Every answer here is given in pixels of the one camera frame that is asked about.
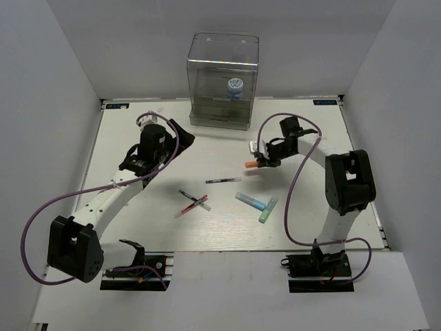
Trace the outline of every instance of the gray wall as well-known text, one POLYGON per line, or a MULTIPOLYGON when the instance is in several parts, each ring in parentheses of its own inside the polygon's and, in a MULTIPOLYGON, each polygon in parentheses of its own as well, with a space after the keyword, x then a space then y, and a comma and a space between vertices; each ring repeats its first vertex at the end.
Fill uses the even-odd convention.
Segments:
MULTIPOLYGON (((19 253, 21 231, 44 202, 78 188, 99 100, 44 0, 0 1, 0 330, 27 330, 39 292, 19 253)), ((49 224, 30 228, 28 257, 42 275, 49 224)))
POLYGON ((188 97, 198 30, 260 36, 259 96, 345 93, 395 0, 48 0, 100 98, 188 97))
POLYGON ((441 330, 441 3, 397 0, 345 97, 387 238, 404 252, 431 330, 441 330))

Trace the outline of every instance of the orange marker cap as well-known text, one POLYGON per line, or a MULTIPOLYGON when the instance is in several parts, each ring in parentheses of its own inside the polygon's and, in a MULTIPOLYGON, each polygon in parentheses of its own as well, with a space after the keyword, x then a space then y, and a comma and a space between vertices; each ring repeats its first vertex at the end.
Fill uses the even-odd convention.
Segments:
POLYGON ((249 162, 245 162, 245 167, 246 168, 257 168, 257 161, 249 161, 249 162))

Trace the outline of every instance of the white table surface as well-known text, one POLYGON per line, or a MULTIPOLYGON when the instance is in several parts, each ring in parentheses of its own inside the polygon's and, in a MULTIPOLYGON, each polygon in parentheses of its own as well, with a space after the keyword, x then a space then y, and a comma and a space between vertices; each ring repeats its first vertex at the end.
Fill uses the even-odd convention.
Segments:
MULTIPOLYGON (((101 243, 129 239, 152 252, 304 250, 291 243, 283 229, 287 189, 303 157, 291 157, 278 168, 246 170, 244 163, 252 160, 248 141, 256 139, 260 124, 269 115, 293 112, 316 122, 329 142, 350 150, 351 142, 338 106, 314 106, 312 100, 257 99, 252 125, 246 132, 191 126, 189 101, 131 103, 128 109, 104 110, 85 188, 103 185, 113 178, 127 150, 139 142, 135 119, 160 107, 163 116, 175 119, 196 136, 194 144, 121 210, 104 232, 101 243), (206 179, 226 177, 242 177, 243 181, 205 184, 206 179), (195 208, 175 219, 173 215, 191 203, 178 193, 179 189, 195 197, 208 194, 211 212, 195 208), (271 196, 280 200, 267 222, 261 224, 260 212, 236 200, 236 191, 265 203, 271 196)), ((282 119, 273 119, 266 125, 264 140, 282 136, 278 124, 282 119)), ((301 125, 309 127, 302 121, 301 125)), ((328 209, 324 180, 325 171, 308 161, 294 188, 289 212, 289 228, 297 240, 312 242, 322 229, 328 209)), ((79 205, 85 205, 91 198, 91 194, 86 194, 79 205)), ((371 206, 358 217, 349 237, 364 237, 373 248, 384 248, 371 206)), ((354 242, 347 244, 347 248, 365 246, 354 242)))
MULTIPOLYGON (((366 252, 349 252, 352 270, 366 252)), ((43 286, 48 331, 412 331, 428 328, 402 253, 374 252, 351 293, 290 294, 282 252, 179 252, 166 292, 100 291, 100 278, 43 286)), ((65 278, 50 269, 47 280, 65 278)))

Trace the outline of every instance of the robotic arm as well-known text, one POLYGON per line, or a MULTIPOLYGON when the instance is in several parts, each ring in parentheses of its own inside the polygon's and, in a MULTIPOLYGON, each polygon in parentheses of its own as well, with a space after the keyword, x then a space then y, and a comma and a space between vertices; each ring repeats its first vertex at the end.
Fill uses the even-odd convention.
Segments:
MULTIPOLYGON (((194 136, 173 119, 170 122, 178 131, 178 156, 193 144, 194 136)), ((139 180, 139 177, 157 171, 162 163, 169 161, 176 147, 176 137, 172 138, 163 126, 146 117, 139 125, 140 143, 128 150, 110 183, 114 188, 100 191, 84 208, 68 218, 58 216, 50 226, 48 264, 85 283, 93 280, 100 270, 144 264, 144 248, 137 243, 99 242, 110 221, 154 178, 139 180)))
MULTIPOLYGON (((250 141, 250 152, 256 161, 247 162, 247 168, 280 166, 282 159, 307 155, 317 140, 317 132, 304 130, 296 117, 283 119, 280 128, 283 138, 264 144, 264 152, 257 150, 255 141, 250 141)), ((314 242, 338 243, 313 247, 306 262, 290 259, 291 274, 300 277, 329 275, 346 263, 344 242, 351 226, 376 197, 369 157, 364 150, 342 150, 322 140, 310 157, 325 169, 325 194, 329 204, 322 232, 314 242)))

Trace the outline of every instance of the transparent acrylic case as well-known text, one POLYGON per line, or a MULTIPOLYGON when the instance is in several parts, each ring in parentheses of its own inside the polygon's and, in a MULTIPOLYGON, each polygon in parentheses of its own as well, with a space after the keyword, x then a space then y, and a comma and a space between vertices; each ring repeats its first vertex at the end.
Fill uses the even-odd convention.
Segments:
POLYGON ((258 37, 199 32, 187 59, 190 122, 248 130, 258 73, 258 37))

